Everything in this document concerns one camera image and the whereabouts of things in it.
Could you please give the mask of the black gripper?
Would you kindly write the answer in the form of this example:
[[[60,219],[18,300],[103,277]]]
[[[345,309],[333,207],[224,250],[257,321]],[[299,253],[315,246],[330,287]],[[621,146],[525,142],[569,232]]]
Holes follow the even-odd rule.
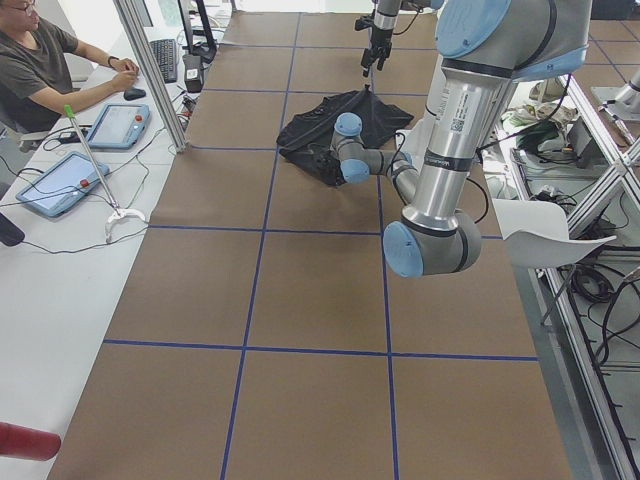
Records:
[[[374,62],[371,55],[375,55],[377,60],[376,69],[383,69],[391,53],[392,35],[393,31],[391,29],[381,29],[379,27],[373,27],[371,29],[369,49],[365,48],[363,50],[361,58],[361,67],[364,76],[370,74],[371,65]]]

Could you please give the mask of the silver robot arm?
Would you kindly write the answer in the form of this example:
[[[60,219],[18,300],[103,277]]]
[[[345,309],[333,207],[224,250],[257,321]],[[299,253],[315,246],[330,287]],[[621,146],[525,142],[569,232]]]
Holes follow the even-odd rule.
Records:
[[[391,54],[393,36],[403,34],[412,25],[413,21],[401,32],[395,32],[398,16],[401,11],[413,11],[415,18],[417,18],[425,9],[439,10],[444,5],[444,1],[381,0],[373,1],[373,4],[372,12],[360,16],[354,23],[354,29],[357,32],[363,30],[370,31],[369,43],[364,49],[361,58],[361,68],[365,78],[370,75],[373,66],[375,66],[378,71],[383,69],[384,63]]]
[[[435,38],[444,85],[424,160],[365,148],[362,122],[338,117],[331,141],[343,178],[360,183],[383,175],[405,205],[383,234],[389,267],[401,277],[469,268],[481,234],[458,209],[477,150],[501,114],[511,86],[569,74],[585,61],[589,1],[431,1],[440,10]]]

